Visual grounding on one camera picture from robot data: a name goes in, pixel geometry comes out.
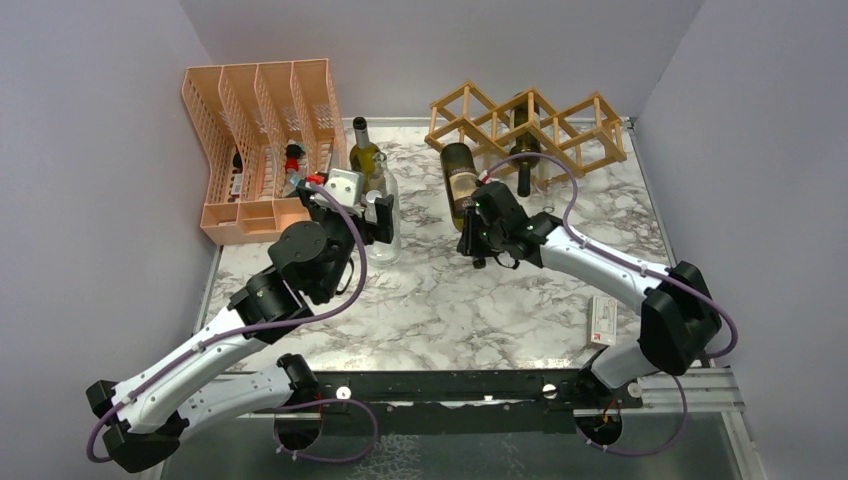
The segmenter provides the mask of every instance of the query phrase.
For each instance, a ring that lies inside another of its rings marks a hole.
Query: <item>clear glass bottle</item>
[[[392,206],[394,237],[392,238],[392,243],[374,242],[373,245],[368,245],[365,252],[368,256],[368,263],[375,266],[386,266],[395,263],[398,257],[400,257],[400,195],[397,179],[395,179],[392,171],[386,165],[386,154],[376,152],[373,158],[374,171],[368,179],[368,185],[370,185],[371,191],[365,195],[365,201],[368,204],[368,215],[376,220],[374,202],[377,198],[394,195],[395,201]]]

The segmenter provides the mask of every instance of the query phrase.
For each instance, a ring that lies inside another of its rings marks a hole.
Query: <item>cable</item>
[[[583,430],[577,429],[577,433],[580,434],[586,440],[586,444],[590,445],[598,450],[602,450],[605,453],[611,453],[613,455],[618,455],[621,457],[649,457],[651,455],[656,455],[658,453],[662,453],[669,448],[673,447],[680,441],[680,437],[683,435],[683,431],[686,429],[686,425],[689,423],[689,405],[686,403],[686,392],[683,390],[683,385],[680,384],[680,380],[677,377],[671,377],[674,380],[674,383],[677,384],[677,389],[680,390],[680,400],[683,402],[683,420],[680,422],[680,428],[677,429],[677,433],[674,434],[673,437],[669,439],[669,441],[665,442],[663,445],[651,449],[646,450],[644,452],[633,452],[629,450],[620,450],[615,447],[610,447],[608,445],[600,445],[598,443],[593,442],[583,433]]]
[[[355,462],[355,461],[361,459],[365,455],[368,455],[368,453],[370,453],[371,450],[374,449],[374,446],[377,445],[377,441],[380,437],[380,431],[379,431],[379,428],[378,428],[378,425],[377,425],[377,417],[374,416],[374,412],[372,412],[371,409],[368,408],[367,405],[365,405],[364,403],[362,403],[358,400],[354,400],[352,398],[328,398],[326,400],[315,400],[315,401],[312,401],[312,402],[301,403],[301,404],[298,404],[298,405],[290,405],[290,406],[286,406],[286,407],[277,407],[277,408],[274,409],[274,411],[275,412],[290,412],[292,410],[299,410],[301,408],[309,408],[309,407],[314,407],[316,405],[324,405],[325,403],[350,403],[350,404],[356,405],[357,407],[364,410],[365,413],[368,415],[368,418],[371,419],[371,427],[372,427],[371,428],[371,442],[368,443],[368,446],[365,447],[365,449],[363,449],[361,452],[357,453],[356,455],[352,455],[350,457],[341,457],[341,458],[319,457],[317,455],[310,455],[308,453],[300,453],[299,450],[289,450],[288,448],[286,448],[282,444],[282,442],[280,442],[279,432],[277,431],[277,427],[275,425],[274,426],[274,441],[277,442],[277,453],[286,452],[286,453],[288,453],[289,455],[292,456],[292,460],[296,460],[298,458],[305,458],[307,460],[313,460],[313,461],[322,462],[322,463],[349,463],[349,462]]]
[[[306,318],[298,318],[294,320],[283,320],[280,322],[274,323],[263,323],[259,325],[250,325],[246,327],[234,328],[232,330],[214,335],[198,344],[199,352],[204,351],[211,345],[214,345],[221,340],[226,338],[230,338],[236,335],[243,335],[246,333],[255,333],[261,332],[264,330],[272,330],[274,328],[284,328],[284,327],[296,327],[299,325],[304,325],[307,323],[319,322],[321,320],[326,320],[330,317],[338,315],[339,313],[347,310],[348,307],[353,305],[353,302],[359,298],[359,295],[362,293],[362,289],[365,288],[365,281],[367,279],[368,272],[368,262],[365,257],[365,243],[362,241],[362,236],[359,235],[359,230],[356,228],[356,225],[353,223],[353,220],[350,219],[344,207],[333,198],[323,187],[317,184],[312,184],[312,188],[322,197],[324,197],[330,205],[332,205],[333,209],[338,212],[342,216],[342,220],[344,220],[347,227],[350,229],[351,234],[353,234],[353,239],[356,241],[356,249],[359,252],[359,264],[360,264],[360,273],[359,273],[359,282],[356,284],[356,289],[350,295],[350,297],[345,300],[344,303],[339,305],[338,307],[330,310],[329,312],[320,313],[318,315],[313,315],[311,317]],[[190,349],[183,352],[182,355],[178,356],[170,363],[165,365],[161,370],[151,375],[144,383],[139,385],[135,390],[132,390],[127,394],[127,396],[121,401],[117,402],[112,408],[110,408],[100,419],[98,419],[97,423],[94,426],[94,429],[91,431],[91,434],[88,436],[88,442],[86,443],[85,453],[88,459],[94,463],[106,463],[112,460],[111,457],[99,457],[96,453],[94,453],[94,444],[97,441],[97,437],[100,434],[100,430],[106,426],[106,423],[111,419],[115,414],[121,411],[126,405],[125,402],[132,402],[136,397],[138,397],[141,393],[147,390],[151,385],[158,382],[162,377],[167,375],[171,370],[179,366],[181,363],[191,358],[196,353],[195,350]]]
[[[631,262],[629,262],[629,261],[627,261],[623,258],[620,258],[613,253],[610,253],[610,252],[607,252],[603,249],[600,249],[600,248],[592,245],[590,242],[585,242],[584,239],[580,238],[580,236],[577,235],[577,233],[575,233],[574,230],[571,229],[571,226],[568,224],[568,214],[571,213],[571,210],[574,208],[574,205],[577,203],[577,178],[574,176],[574,173],[572,173],[571,170],[564,163],[559,161],[558,158],[551,156],[551,155],[548,155],[548,154],[545,154],[545,153],[533,153],[533,152],[517,153],[515,155],[510,155],[509,157],[506,157],[504,160],[495,164],[493,167],[489,168],[488,170],[483,171],[483,173],[480,175],[483,179],[482,180],[483,183],[486,183],[489,180],[489,177],[492,175],[492,172],[494,172],[498,168],[501,168],[502,166],[504,166],[505,164],[507,164],[508,162],[510,162],[512,160],[515,160],[515,159],[518,159],[518,158],[524,158],[524,157],[540,157],[540,158],[544,158],[546,160],[549,160],[549,161],[557,164],[560,168],[562,168],[565,171],[565,173],[568,175],[568,178],[571,180],[571,200],[568,202],[568,206],[565,207],[565,212],[562,214],[562,227],[565,229],[565,232],[568,234],[569,237],[571,237],[572,240],[574,240],[575,242],[581,243],[581,244],[585,243],[585,247],[587,249],[597,253],[598,255],[606,258],[607,260],[610,260],[614,263],[617,263],[617,264],[619,264],[619,265],[621,265],[625,268],[628,268],[628,269],[633,270],[635,272],[638,272],[640,274],[642,273],[642,267],[640,267],[639,265],[636,265],[635,263],[631,263]],[[647,270],[646,269],[644,274],[649,276],[649,277],[653,277],[653,278],[656,278],[656,279],[661,280],[663,282],[668,282],[668,283],[674,285],[675,287],[683,290],[684,292],[688,293],[689,295],[692,295],[693,297],[697,298],[698,300],[706,303],[707,305],[712,307],[713,310],[718,312],[718,314],[721,315],[722,318],[724,318],[725,323],[727,323],[727,328],[730,329],[730,343],[728,343],[728,345],[726,347],[724,347],[723,349],[721,349],[717,352],[707,354],[707,358],[723,357],[723,356],[727,355],[728,353],[732,352],[734,348],[736,348],[736,344],[739,342],[739,332],[736,329],[736,322],[733,321],[733,319],[730,317],[730,314],[728,314],[727,311],[725,311],[723,308],[721,308],[721,306],[718,303],[716,303],[715,300],[704,295],[703,293],[699,292],[698,290],[695,290],[694,288],[690,287],[689,285],[686,285],[685,283],[681,282],[680,280],[669,277],[668,275],[666,275],[664,273],[654,272],[653,270]]]

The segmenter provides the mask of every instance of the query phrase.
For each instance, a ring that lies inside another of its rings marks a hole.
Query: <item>orange plastic organizer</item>
[[[289,143],[304,145],[308,173],[348,167],[326,59],[189,68],[183,101],[209,160],[200,226],[218,245],[275,241],[309,218],[300,200],[284,198]]]

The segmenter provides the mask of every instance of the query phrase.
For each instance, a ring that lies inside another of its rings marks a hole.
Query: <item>bottle label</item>
[[[460,167],[451,170],[448,173],[448,182],[453,193],[453,208],[456,214],[474,205],[474,201],[471,200],[471,194],[477,190],[477,174],[474,169]]]

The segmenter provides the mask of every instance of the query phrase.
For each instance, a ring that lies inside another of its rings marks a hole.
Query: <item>table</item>
[[[490,262],[474,270],[455,252],[459,233],[450,222],[438,154],[424,143],[427,128],[369,130],[400,187],[400,259],[390,267],[370,268],[365,291],[345,313],[299,327],[231,371],[259,370],[285,353],[302,354],[313,370],[569,368],[585,362],[595,351],[587,345],[588,304],[593,295],[605,294],[530,264],[513,271]],[[352,132],[348,136],[352,145]],[[570,223],[623,252],[667,264],[629,135],[624,143],[626,161],[578,180]],[[602,158],[600,144],[583,155]],[[570,185],[559,184],[521,201],[530,215],[545,207],[561,215],[570,196]],[[270,265],[269,245],[223,248],[205,321]],[[314,310],[329,310],[343,297]],[[639,322],[623,305],[619,312],[618,341],[623,342],[638,335]]]

